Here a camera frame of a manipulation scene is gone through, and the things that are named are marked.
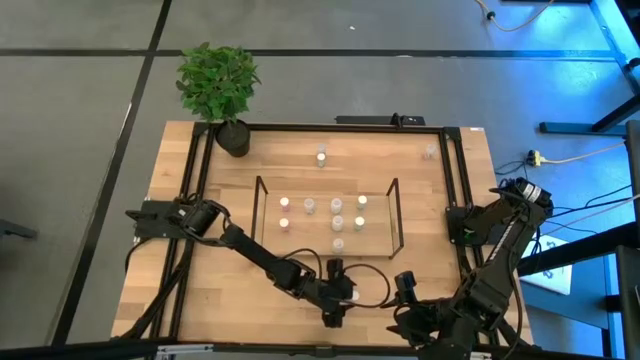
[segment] black aluminum frame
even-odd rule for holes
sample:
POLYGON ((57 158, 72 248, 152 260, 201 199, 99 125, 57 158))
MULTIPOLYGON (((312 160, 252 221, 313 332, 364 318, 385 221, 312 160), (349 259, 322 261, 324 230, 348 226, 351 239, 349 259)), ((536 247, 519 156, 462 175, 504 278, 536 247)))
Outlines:
MULTIPOLYGON (((446 183, 446 187, 447 187, 447 195, 449 197, 450 203, 452 203, 452 206, 455 206, 456 201, 455 201, 455 186, 454 186, 454 180, 453 180, 453 173, 451 171, 451 159, 449 158, 449 151, 448 151, 448 146, 447 146, 447 138, 449 137, 448 133, 451 133, 453 135, 456 134, 455 130, 457 130, 457 134, 460 133, 459 128, 442 128, 442 127, 426 127, 426 126, 402 126, 402 127, 396 127, 396 126, 392 126, 392 125, 334 125, 334 124, 329 124, 329 125, 321 125, 321 124, 248 124, 249 128, 252 131, 305 131, 305 132, 354 132, 354 133, 404 133, 404 134, 431 134, 431 135, 438 135, 438 139, 440 140, 440 151, 442 153, 442 161, 443 161, 443 166, 445 167, 445 183, 446 183)), ((219 124, 210 124, 208 125, 208 134, 207 134, 207 143, 206 143, 206 147, 205 147, 205 151, 202 155, 202 166, 200 169, 200 175, 198 177, 198 186, 197 186, 197 196, 198 198, 202 198, 202 195, 204 194, 204 189, 205 189, 205 185, 206 185, 206 177, 209 171, 209 165, 210 165, 210 161, 211 161, 211 154, 212 154, 212 148, 213 148, 213 134, 215 133, 215 129, 216 127, 219 126, 219 124)), ((192 137, 191 139, 192 143, 194 141, 198 141, 196 137, 192 137)), ((454 144, 455 143, 459 143, 459 145, 455 145, 456 149, 462 149, 462 142, 461 142, 461 138, 457 137, 454 138, 454 144)), ((194 153, 195 153, 195 148, 197 147, 194 145, 190 145, 189 150, 192 149, 192 147, 194 148, 194 153)), ((462 159, 458 160, 458 163, 464 163, 464 152, 463 151, 457 151, 457 156, 460 157, 462 156, 462 159)), ((191 153, 189 153, 187 155, 187 159, 189 159, 191 157, 191 153)), ((464 171, 460 171, 460 174, 467 174, 466 172, 466 166, 465 166, 465 170, 464 171)), ((467 194, 469 197, 470 195, 470 186, 469 186, 469 180, 468 178, 465 176, 465 179, 461 179, 463 184, 463 189, 467 189, 467 191, 469 191, 469 193, 467 194)), ((256 185, 259 185, 261 183, 262 179, 257 177, 256 178, 256 185)), ((252 221, 252 235, 253 234, 253 229, 255 228, 253 226, 253 222, 255 221, 255 211, 254 211, 254 220, 252 221)), ((192 255, 192 248, 193 245, 190 246, 190 250, 189 250, 189 259, 191 259, 191 255, 192 255)), ((466 258, 466 254, 464 253, 464 247, 462 248, 462 253, 459 254, 459 259, 460 261, 463 261, 466 266, 468 266, 468 270, 471 270, 471 267, 469 265, 469 261, 466 258)), ((168 257, 170 256, 169 253, 167 253, 167 259, 165 259, 165 264, 168 262, 168 257)), ((188 277, 188 271, 189 271, 189 267, 187 268, 187 271, 185 273, 185 276, 183 279, 181 279, 179 285, 178 285, 178 292, 176 293, 176 297, 175 297, 175 303, 174 303, 174 309, 173 309, 173 316, 171 319, 171 325, 170 325, 170 332, 169 332, 169 337, 171 338, 177 338, 178 336, 178 331, 179 331, 179 326, 180 326, 180 316, 182 313, 182 306, 184 304, 184 299, 186 296, 186 282, 187 282, 187 277, 188 277)), ((157 315, 157 321, 160 322, 162 319, 162 314, 158 314, 157 315)), ((311 349, 316 349, 316 346, 313 345, 309 345, 309 347, 311 349)))
MULTIPOLYGON (((387 191, 387 197, 389 196, 389 194, 391 194, 391 192, 395 189, 396 191, 396 213, 398 216, 398 239, 399 239, 399 246, 397 249, 393 250, 393 252, 391 253, 391 255, 389 255, 389 260, 393 259, 399 252, 400 250, 402 250, 402 248, 404 248, 404 233, 402 230, 402 210, 400 208, 400 187, 398 185, 399 181, 398 178, 393 178, 393 180, 391 181, 391 186, 389 186, 389 190, 387 191)), ((255 192, 253 195, 253 209, 252 209, 252 219, 251 219, 251 238, 254 239, 256 238, 256 225, 257 225, 257 220, 258 220, 258 200, 260 198, 260 189, 262 188, 262 190, 264 191, 265 195, 269 194, 269 191, 267 190, 267 186, 264 184, 264 181, 262 180, 262 176, 258 175, 256 176, 256 187, 255 187, 255 192)))
MULTIPOLYGON (((640 122, 632 120, 625 126, 631 188, 633 194, 640 194, 640 122)), ((640 248, 640 227, 637 222, 640 219, 640 199, 636 199, 633 205, 636 221, 523 258, 518 264, 518 274, 530 275, 611 254, 618 246, 640 248)))
MULTIPOLYGON (((636 42, 640 37, 638 34, 637 26, 630 21, 630 17, 627 14, 627 9, 624 8, 622 2, 616 0, 616 5, 620 8, 620 12, 624 17, 627 26, 633 33, 636 42)), ((589 3, 589 7, 591 8, 591 12, 595 17, 598 25, 600 25, 600 29, 602 30, 602 34, 604 38, 607 40, 607 44, 609 45, 609 49, 615 53, 615 59, 620 66, 620 70, 622 71, 622 75, 624 75, 631 91, 633 92, 633 97, 626 101, 624 104, 620 105, 609 114, 604 116, 602 119, 597 121, 595 124, 585 124, 585 123, 562 123, 562 122, 542 122, 540 123, 540 132, 545 134, 571 134, 571 135, 599 135, 599 136, 617 136, 622 137, 625 136, 626 130, 624 125, 618 125, 627 119, 629 116, 633 115, 635 112, 640 110, 640 84, 636 80, 635 76, 632 73, 633 66, 631 64, 627 64, 627 60, 620 50, 618 44, 616 43, 613 34, 609 30, 609 26, 607 22, 604 20, 600 9, 595 1, 589 3)))
POLYGON ((251 218, 251 238, 254 240, 256 238, 256 221, 258 220, 258 199, 260 195, 260 188, 264 190, 265 196, 269 195, 269 191, 264 185, 264 181, 262 181, 262 176, 256 176, 256 191, 253 195, 253 216, 251 218))
POLYGON ((400 245, 397 249, 393 250, 393 253, 391 254, 391 256, 389 256, 389 260, 396 257, 400 250, 404 248, 404 230, 402 230, 402 207, 400 206, 400 181, 398 180, 398 178, 393 178, 393 181, 391 181, 391 186, 389 186, 389 191, 387 191, 387 197, 391 195, 391 192, 394 190, 394 188, 396 192, 396 216, 398 217, 398 240, 400 245))

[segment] white peg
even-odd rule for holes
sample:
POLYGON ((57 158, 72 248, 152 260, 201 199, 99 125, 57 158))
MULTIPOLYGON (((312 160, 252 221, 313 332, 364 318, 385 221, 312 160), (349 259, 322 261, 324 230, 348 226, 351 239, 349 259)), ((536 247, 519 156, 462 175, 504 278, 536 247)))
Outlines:
POLYGON ((281 198, 280 199, 280 206, 282 206, 282 211, 285 211, 285 212, 289 211, 289 209, 291 208, 289 206, 289 198, 286 198, 286 197, 281 198))
POLYGON ((353 222, 353 228, 356 231, 360 231, 362 230, 363 227, 364 227, 364 218, 362 216, 358 216, 356 220, 353 222))
POLYGON ((331 213, 333 215, 338 215, 340 214, 340 211, 342 211, 342 200, 334 198, 331 200, 331 213))
POLYGON ((282 218, 280 219, 280 229, 282 229, 282 231, 287 232, 289 231, 289 220, 282 218))
POLYGON ((342 226, 344 225, 344 220, 342 219, 342 216, 340 215, 336 215, 333 217, 333 219, 331 219, 331 228, 333 229, 333 231, 342 231, 342 226))
POLYGON ((436 157, 438 148, 434 144, 427 145, 427 151, 424 153, 425 160, 433 159, 436 157))
POLYGON ((344 250, 344 241, 342 241, 342 239, 333 240, 333 244, 331 244, 331 251, 338 255, 342 254, 342 250, 344 250))
POLYGON ((316 159, 318 160, 318 167, 324 167, 324 165, 327 163, 327 155, 325 155, 324 153, 319 153, 318 155, 316 155, 316 159))
POLYGON ((364 210, 366 206, 367 206, 367 197, 364 195, 358 196, 358 204, 356 204, 356 207, 359 210, 364 210))
POLYGON ((316 212, 316 202, 313 201, 312 198, 304 199, 304 210, 307 212, 307 215, 312 215, 316 212))

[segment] wooden tabletop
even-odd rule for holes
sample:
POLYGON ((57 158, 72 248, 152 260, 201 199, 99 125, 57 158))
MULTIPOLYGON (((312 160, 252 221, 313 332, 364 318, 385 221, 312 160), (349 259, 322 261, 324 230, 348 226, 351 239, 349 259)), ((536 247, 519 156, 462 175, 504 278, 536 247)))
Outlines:
MULTIPOLYGON (((167 122, 148 195, 172 200, 182 181, 194 123, 167 122)), ((489 148, 481 128, 461 128, 467 170, 474 202, 495 200, 489 188, 496 186, 489 148)), ((204 136, 198 146, 191 189, 195 189, 204 136)), ((393 259, 344 257, 345 265, 369 263, 392 279, 412 270, 419 299, 450 297, 460 284, 455 249, 448 241, 444 209, 446 186, 440 154, 425 160, 427 145, 438 145, 436 135, 341 132, 253 131, 251 151, 233 158, 217 144, 211 158, 205 198, 219 201, 234 223, 250 233, 256 176, 274 193, 290 196, 386 193, 393 178, 399 179, 405 248, 393 259), (317 146, 327 144, 327 163, 315 163, 317 146)), ((449 144, 456 195, 462 190, 449 144)), ((207 234, 219 235, 218 221, 207 234)), ((304 247, 304 239, 297 240, 304 247)), ((155 296, 164 264, 167 240, 152 240, 132 256, 114 321, 113 335, 128 330, 155 296)), ((485 255, 490 247, 484 249, 485 255)), ((300 257, 309 266, 315 261, 300 257)), ((379 275, 354 268, 348 275, 358 284, 360 303, 376 303, 385 293, 379 275)), ((161 334, 167 334, 173 309, 169 298, 161 334)), ((407 346, 385 328, 393 325, 392 309, 349 310, 340 329, 323 326, 320 310, 275 289, 264 271, 236 252, 196 245, 180 324, 179 339, 201 342, 261 344, 335 344, 351 346, 407 346)), ((516 326, 515 298, 506 315, 516 326)), ((524 314, 523 339, 532 342, 524 314)))

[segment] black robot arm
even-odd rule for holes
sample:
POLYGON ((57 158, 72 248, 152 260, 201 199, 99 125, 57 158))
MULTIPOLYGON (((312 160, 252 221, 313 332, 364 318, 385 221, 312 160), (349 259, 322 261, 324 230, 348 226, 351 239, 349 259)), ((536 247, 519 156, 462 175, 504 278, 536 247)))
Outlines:
POLYGON ((476 243, 486 243, 497 234, 485 264, 466 275, 453 297, 418 301, 407 294, 415 286, 413 274, 396 277, 401 297, 391 304, 397 305, 397 325, 388 329, 416 347, 420 358, 469 359, 476 332, 502 330, 506 325, 504 315, 516 286, 513 271, 538 227, 551 215, 553 203, 549 193, 522 178, 492 191, 500 199, 468 209, 460 228, 453 229, 468 238, 480 237, 476 243))
MULTIPOLYGON (((203 245, 225 247, 236 251, 265 271, 268 279, 281 291, 296 299, 304 299, 322 310, 326 327, 341 327, 346 311, 353 305, 345 303, 353 294, 353 281, 345 275, 341 259, 327 261, 328 277, 295 259, 278 257, 247 236, 231 222, 229 211, 212 200, 198 200, 184 204, 179 199, 173 202, 145 202, 142 210, 128 211, 136 220, 136 231, 162 229, 164 237, 185 238, 203 245), (223 216, 223 234, 220 238, 203 238, 219 215, 223 216)), ((149 316, 141 320, 148 323, 149 316)), ((134 326, 135 334, 141 334, 148 324, 134 326)))

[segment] desk leg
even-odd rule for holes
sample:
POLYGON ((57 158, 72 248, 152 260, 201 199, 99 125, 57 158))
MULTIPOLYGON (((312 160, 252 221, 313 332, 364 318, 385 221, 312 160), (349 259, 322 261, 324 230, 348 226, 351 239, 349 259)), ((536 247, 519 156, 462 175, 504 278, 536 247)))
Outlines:
POLYGON ((640 110, 640 96, 636 95, 620 105, 595 124, 585 123, 540 123, 540 132, 545 134, 625 136, 626 130, 620 122, 640 110))
POLYGON ((17 235, 23 238, 33 239, 38 233, 24 226, 0 219, 0 237, 2 235, 17 235))

